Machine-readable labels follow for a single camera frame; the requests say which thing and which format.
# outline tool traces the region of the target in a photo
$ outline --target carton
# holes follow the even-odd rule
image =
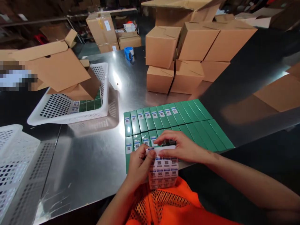
[[[170,68],[181,27],[154,27],[146,35],[146,65]]]
[[[212,25],[221,31],[204,61],[229,62],[257,31],[256,28],[239,20],[215,22]]]
[[[117,36],[110,13],[94,12],[86,19],[97,45],[117,43]]]
[[[192,94],[204,79],[200,61],[176,60],[175,77],[170,92]]]
[[[211,22],[186,22],[178,43],[178,59],[202,61],[220,30],[210,26]]]
[[[202,61],[201,66],[205,74],[203,80],[214,82],[229,65],[230,62]]]
[[[174,78],[174,62],[168,69],[149,66],[147,71],[147,91],[168,94]]]

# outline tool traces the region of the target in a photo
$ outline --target green box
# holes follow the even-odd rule
[[[202,114],[204,115],[205,119],[209,120],[212,119],[213,117],[209,114],[209,112],[207,111],[207,109],[204,107],[204,105],[202,105],[202,103],[200,102],[199,99],[194,99],[193,100],[194,103],[197,105],[197,107],[200,109],[200,111],[202,112]]]
[[[142,138],[140,134],[136,134],[133,136],[133,147],[134,150],[136,151],[138,147],[142,145]]]
[[[190,132],[189,132],[189,130],[188,130],[188,127],[187,127],[187,125],[186,124],[184,124],[184,125],[179,125],[179,129],[189,138],[189,139],[191,139],[192,141],[194,141],[193,140],[193,138],[192,138],[192,136],[191,136],[191,134],[190,134]]]
[[[208,122],[211,125],[211,127],[213,128],[213,130],[216,132],[216,134],[218,135],[218,137],[220,138],[220,140],[222,141],[222,143],[225,145],[225,148],[226,149],[232,149],[232,148],[234,148],[234,145],[229,140],[229,138],[226,136],[226,134],[221,129],[221,127],[219,126],[219,124],[214,119],[208,120]]]
[[[193,100],[187,101],[188,105],[191,107],[193,112],[195,113],[196,117],[198,118],[198,121],[206,120],[200,109],[197,107],[195,102]]]
[[[133,135],[141,133],[140,124],[138,123],[138,113],[136,110],[130,112],[131,116],[131,125]]]
[[[176,123],[178,125],[184,124],[184,121],[183,121],[180,113],[177,111],[175,104],[174,103],[169,104],[169,108],[171,109],[172,115],[175,117]]]
[[[166,117],[166,114],[163,110],[163,107],[157,106],[156,110],[157,110],[157,113],[159,114],[159,118],[160,118],[160,121],[162,122],[163,128],[170,128],[171,126],[170,126],[169,120]]]
[[[141,132],[146,132],[148,131],[147,123],[146,123],[146,118],[143,109],[138,109],[137,110],[137,118],[138,118],[138,123],[140,124],[140,130]]]
[[[143,144],[148,145],[149,147],[151,147],[151,141],[150,141],[150,137],[149,137],[149,133],[148,132],[143,132],[141,133],[141,138],[142,138],[142,142]]]
[[[133,134],[132,134],[130,112],[124,113],[124,124],[125,124],[125,137],[132,136]]]
[[[214,145],[213,141],[210,139],[209,135],[206,133],[204,127],[201,124],[201,122],[195,122],[193,124],[195,125],[200,137],[204,141],[204,144],[206,145],[206,149],[210,150],[212,152],[216,152],[217,148]]]
[[[206,149],[207,147],[206,147],[204,141],[202,140],[202,138],[200,137],[200,134],[198,133],[195,125],[193,123],[189,123],[189,124],[187,124],[187,128],[188,128],[194,142],[197,145],[201,146],[202,148]]]
[[[199,121],[198,117],[196,116],[196,114],[194,113],[187,101],[181,102],[181,104],[193,123]]]
[[[225,145],[222,143],[216,132],[213,130],[209,122],[201,121],[200,122],[202,126],[204,127],[206,133],[209,135],[210,139],[213,141],[214,145],[216,146],[218,151],[224,151],[226,150]]]
[[[156,107],[150,107],[150,112],[151,112],[151,116],[153,118],[155,129],[156,130],[163,129],[163,125],[162,125],[160,118],[158,117]]]
[[[143,108],[148,130],[155,130],[155,125],[149,107]]]
[[[126,174],[128,173],[130,153],[133,151],[133,139],[132,136],[125,137],[125,160],[126,160]]]
[[[167,119],[170,123],[170,126],[171,127],[178,126],[174,115],[171,113],[171,108],[169,107],[169,105],[168,104],[162,105],[162,108],[164,109],[165,114],[167,115]]]

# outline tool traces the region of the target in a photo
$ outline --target label sticker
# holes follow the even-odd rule
[[[105,20],[105,21],[104,21],[104,24],[105,24],[105,26],[106,26],[107,31],[110,31],[110,25],[109,25],[108,20]]]
[[[151,112],[151,114],[152,114],[153,119],[156,119],[156,118],[157,118],[157,113],[156,113],[156,111]]]
[[[174,114],[178,113],[178,111],[175,107],[172,107],[171,110],[173,111]]]
[[[162,110],[159,110],[158,113],[159,113],[159,116],[160,116],[160,117],[165,117],[165,114],[163,113]]]

